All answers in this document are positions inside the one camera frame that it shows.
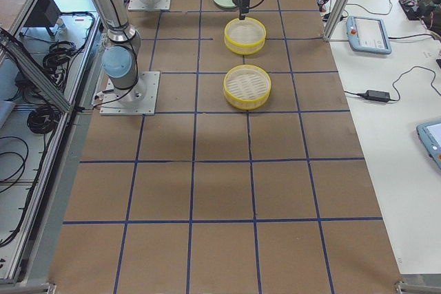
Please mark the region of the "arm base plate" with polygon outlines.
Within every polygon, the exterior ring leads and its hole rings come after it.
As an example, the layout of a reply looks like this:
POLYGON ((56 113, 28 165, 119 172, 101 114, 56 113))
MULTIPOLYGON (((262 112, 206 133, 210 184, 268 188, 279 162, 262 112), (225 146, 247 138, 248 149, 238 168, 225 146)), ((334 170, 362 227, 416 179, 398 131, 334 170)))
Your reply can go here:
POLYGON ((130 0, 128 10, 132 12, 154 12, 170 10, 171 0, 130 0))
POLYGON ((115 89, 112 81, 108 79, 106 88, 112 92, 104 95, 100 115, 155 115, 160 75, 160 72, 141 72, 138 83, 128 94, 115 89))

